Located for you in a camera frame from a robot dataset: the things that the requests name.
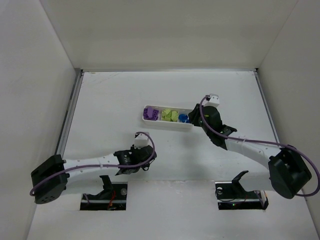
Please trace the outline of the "blue arch lego piece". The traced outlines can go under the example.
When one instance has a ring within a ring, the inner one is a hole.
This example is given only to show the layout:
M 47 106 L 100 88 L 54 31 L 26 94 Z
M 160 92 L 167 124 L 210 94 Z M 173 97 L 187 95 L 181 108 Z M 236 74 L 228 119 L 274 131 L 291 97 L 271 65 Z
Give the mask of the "blue arch lego piece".
M 180 114 L 178 116 L 178 120 L 181 122 L 181 123 L 185 123 L 185 121 L 189 119 L 188 115 L 187 114 Z

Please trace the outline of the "green curved lego with studs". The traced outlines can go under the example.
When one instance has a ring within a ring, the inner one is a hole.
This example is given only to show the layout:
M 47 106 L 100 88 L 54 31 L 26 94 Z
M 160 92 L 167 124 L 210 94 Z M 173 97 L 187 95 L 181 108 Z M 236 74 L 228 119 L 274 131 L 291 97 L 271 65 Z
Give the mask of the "green curved lego with studs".
M 177 111 L 173 110 L 172 115 L 175 116 L 175 120 L 176 120 L 175 122 L 177 122 L 178 118 L 179 118 L 179 113 Z

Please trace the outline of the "purple lego brick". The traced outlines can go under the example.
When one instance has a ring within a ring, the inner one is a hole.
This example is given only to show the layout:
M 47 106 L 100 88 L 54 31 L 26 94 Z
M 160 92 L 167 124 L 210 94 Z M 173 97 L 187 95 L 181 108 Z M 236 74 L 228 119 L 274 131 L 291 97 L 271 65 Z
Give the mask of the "purple lego brick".
M 143 110 L 143 118 L 144 118 L 145 120 L 148 120 L 148 119 L 149 119 L 148 108 L 147 108 L 147 107 L 144 108 L 144 110 Z

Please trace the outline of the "green curved lego piece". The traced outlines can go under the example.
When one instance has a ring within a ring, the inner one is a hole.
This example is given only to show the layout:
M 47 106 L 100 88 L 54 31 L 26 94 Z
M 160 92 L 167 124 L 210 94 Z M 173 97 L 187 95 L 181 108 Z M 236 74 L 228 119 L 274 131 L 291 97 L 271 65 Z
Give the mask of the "green curved lego piece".
M 172 112 L 168 115 L 166 115 L 166 120 L 168 120 L 169 122 L 175 122 L 176 119 L 175 119 L 175 116 L 172 115 Z

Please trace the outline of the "green square lego brick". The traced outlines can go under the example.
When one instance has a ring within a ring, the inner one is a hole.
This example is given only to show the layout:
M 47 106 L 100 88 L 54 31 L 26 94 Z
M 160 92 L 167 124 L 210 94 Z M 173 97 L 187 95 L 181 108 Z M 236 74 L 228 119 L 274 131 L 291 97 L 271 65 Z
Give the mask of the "green square lego brick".
M 166 120 L 166 115 L 162 115 L 162 113 L 161 113 L 161 120 L 168 122 L 168 120 Z

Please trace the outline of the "green lego brick with step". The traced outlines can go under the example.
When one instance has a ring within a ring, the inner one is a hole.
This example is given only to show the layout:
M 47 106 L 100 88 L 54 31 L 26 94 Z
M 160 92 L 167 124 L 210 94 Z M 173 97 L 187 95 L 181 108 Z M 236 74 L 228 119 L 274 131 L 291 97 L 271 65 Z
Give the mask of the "green lego brick with step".
M 163 110 L 162 110 L 162 115 L 166 116 L 166 115 L 169 115 L 171 112 L 172 112 L 171 109 L 166 108 L 166 109 L 163 109 Z

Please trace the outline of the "purple lego plate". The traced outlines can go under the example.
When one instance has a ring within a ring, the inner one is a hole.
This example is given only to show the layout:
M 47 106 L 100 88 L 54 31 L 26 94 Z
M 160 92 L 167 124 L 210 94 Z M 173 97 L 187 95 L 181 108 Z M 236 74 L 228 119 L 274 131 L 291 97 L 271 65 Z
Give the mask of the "purple lego plate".
M 153 112 L 152 112 L 152 117 L 151 117 L 151 120 L 152 121 L 157 121 L 158 118 L 159 118 L 159 110 L 157 109 L 154 109 Z

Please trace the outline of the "purple oval lego piece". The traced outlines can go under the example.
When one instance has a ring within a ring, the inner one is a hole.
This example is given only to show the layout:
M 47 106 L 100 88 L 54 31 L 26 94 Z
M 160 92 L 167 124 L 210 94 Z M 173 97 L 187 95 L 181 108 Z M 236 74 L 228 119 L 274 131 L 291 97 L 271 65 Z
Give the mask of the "purple oval lego piece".
M 148 108 L 148 116 L 149 116 L 149 118 L 148 118 L 148 120 L 150 120 L 151 118 L 152 118 L 152 115 L 153 115 L 153 108 L 152 107 L 147 107 Z

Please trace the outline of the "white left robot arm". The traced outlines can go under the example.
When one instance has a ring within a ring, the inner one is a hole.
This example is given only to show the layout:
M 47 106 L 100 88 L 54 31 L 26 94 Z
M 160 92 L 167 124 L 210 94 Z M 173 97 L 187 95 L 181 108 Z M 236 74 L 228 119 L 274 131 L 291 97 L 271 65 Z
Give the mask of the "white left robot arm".
M 115 191 L 111 183 L 119 176 L 148 171 L 157 158 L 155 148 L 131 146 L 128 150 L 89 159 L 63 159 L 60 154 L 50 156 L 30 174 L 30 196 L 37 205 L 48 204 L 63 195 L 86 194 L 90 197 L 111 197 Z

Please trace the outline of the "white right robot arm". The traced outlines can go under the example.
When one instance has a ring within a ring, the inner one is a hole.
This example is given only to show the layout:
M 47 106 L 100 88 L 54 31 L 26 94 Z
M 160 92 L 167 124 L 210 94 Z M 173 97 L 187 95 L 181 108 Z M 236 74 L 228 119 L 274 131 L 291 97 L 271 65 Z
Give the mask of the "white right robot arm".
M 301 155 L 292 146 L 250 142 L 237 129 L 223 124 L 214 106 L 196 104 L 188 118 L 192 125 L 203 129 L 215 146 L 245 156 L 268 170 L 262 174 L 241 171 L 229 182 L 234 193 L 274 191 L 286 199 L 292 199 L 312 178 Z

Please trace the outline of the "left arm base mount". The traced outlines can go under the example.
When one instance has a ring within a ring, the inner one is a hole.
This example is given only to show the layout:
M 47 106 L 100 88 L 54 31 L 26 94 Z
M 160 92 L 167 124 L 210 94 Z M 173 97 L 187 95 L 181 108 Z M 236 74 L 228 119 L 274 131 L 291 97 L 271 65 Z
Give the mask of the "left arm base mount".
M 100 176 L 102 190 L 97 194 L 83 193 L 81 211 L 125 211 L 127 208 L 127 182 L 111 182 L 108 175 Z

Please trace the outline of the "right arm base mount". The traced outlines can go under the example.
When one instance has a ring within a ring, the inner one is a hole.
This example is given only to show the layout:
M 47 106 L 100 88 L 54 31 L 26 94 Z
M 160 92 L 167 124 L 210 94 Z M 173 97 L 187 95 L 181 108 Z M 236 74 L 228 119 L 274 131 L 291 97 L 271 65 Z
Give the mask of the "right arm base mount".
M 265 191 L 246 191 L 240 180 L 249 171 L 242 171 L 231 181 L 216 181 L 215 196 L 219 210 L 266 210 L 269 200 Z

